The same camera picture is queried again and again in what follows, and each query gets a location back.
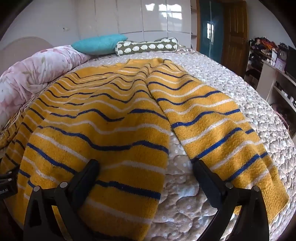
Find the pile of colourful clothes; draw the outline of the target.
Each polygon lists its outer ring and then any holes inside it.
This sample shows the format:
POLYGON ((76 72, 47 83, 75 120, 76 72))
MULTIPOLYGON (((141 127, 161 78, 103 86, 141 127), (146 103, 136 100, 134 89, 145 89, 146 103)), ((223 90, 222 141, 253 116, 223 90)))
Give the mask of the pile of colourful clothes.
POLYGON ((250 40, 250 48, 257 50, 266 55, 271 55, 273 50, 278 51, 278 46, 275 42, 270 41, 266 37, 257 37, 250 40))

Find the pink floral duvet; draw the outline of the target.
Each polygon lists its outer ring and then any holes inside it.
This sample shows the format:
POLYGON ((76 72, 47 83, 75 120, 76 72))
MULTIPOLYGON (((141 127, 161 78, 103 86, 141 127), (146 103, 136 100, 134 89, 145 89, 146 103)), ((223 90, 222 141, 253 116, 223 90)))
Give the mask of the pink floral duvet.
POLYGON ((71 45, 45 49, 18 61, 1 75, 1 128, 49 82, 91 59, 71 45))

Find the pink padded headboard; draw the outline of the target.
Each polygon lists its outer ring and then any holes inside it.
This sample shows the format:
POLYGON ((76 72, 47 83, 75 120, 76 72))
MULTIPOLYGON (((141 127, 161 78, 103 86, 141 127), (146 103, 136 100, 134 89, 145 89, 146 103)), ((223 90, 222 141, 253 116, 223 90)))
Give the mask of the pink padded headboard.
POLYGON ((49 48, 53 48, 53 45, 39 37, 23 37, 12 41, 1 50, 0 73, 3 74, 16 62, 49 48))

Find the white shelf unit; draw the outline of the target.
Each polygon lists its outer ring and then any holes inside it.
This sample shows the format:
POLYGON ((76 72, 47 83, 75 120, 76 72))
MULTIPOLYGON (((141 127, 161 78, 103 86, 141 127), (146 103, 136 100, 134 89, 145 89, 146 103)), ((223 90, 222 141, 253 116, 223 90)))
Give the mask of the white shelf unit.
POLYGON ((295 141, 295 81, 263 61, 256 91, 282 120, 295 141))

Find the black monitor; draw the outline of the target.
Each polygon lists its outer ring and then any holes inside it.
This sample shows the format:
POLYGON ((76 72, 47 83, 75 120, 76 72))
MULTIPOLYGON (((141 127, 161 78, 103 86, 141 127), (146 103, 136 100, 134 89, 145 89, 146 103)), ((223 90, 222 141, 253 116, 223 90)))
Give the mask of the black monitor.
POLYGON ((285 72, 293 79, 296 78, 296 49, 291 46, 288 47, 285 72))

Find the teal pillow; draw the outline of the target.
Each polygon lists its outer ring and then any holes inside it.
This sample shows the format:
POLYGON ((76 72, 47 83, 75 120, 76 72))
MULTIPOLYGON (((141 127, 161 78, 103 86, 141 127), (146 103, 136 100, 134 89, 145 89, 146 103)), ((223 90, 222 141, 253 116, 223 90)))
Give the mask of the teal pillow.
POLYGON ((121 34, 91 37, 74 42, 71 47, 87 55, 109 55, 115 52, 118 42, 126 41, 128 37, 121 34))

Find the small desk clock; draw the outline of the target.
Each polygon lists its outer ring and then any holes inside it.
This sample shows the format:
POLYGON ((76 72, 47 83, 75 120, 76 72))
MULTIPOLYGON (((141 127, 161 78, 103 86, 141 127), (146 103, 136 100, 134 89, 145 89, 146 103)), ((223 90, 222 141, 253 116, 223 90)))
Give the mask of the small desk clock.
POLYGON ((279 49, 277 58, 283 62, 287 61, 287 50, 279 49))

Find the olive bolster with white sheep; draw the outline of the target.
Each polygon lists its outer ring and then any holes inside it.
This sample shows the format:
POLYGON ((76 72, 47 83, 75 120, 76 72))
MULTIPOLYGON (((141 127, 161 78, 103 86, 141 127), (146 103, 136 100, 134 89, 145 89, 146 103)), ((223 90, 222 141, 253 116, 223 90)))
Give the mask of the olive bolster with white sheep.
POLYGON ((117 56, 130 55, 147 52, 176 52, 179 43, 176 38, 161 38, 155 41, 120 41, 116 44, 115 53, 117 56))

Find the brown wooden door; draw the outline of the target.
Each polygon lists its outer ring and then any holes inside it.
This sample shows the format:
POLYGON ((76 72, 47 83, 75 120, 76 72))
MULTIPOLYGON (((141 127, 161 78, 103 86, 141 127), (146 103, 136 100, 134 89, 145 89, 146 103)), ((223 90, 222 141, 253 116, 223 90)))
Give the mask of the brown wooden door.
POLYGON ((246 1, 223 4, 224 40, 221 64, 244 77, 248 61, 248 15, 246 1))

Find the white glossy wardrobe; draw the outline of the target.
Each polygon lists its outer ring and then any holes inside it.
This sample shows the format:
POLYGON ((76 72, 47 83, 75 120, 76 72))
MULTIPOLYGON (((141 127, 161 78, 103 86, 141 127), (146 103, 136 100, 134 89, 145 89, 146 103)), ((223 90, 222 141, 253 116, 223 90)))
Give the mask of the white glossy wardrobe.
POLYGON ((81 39, 123 34, 129 40, 174 37, 197 48, 196 1, 76 1, 81 39))

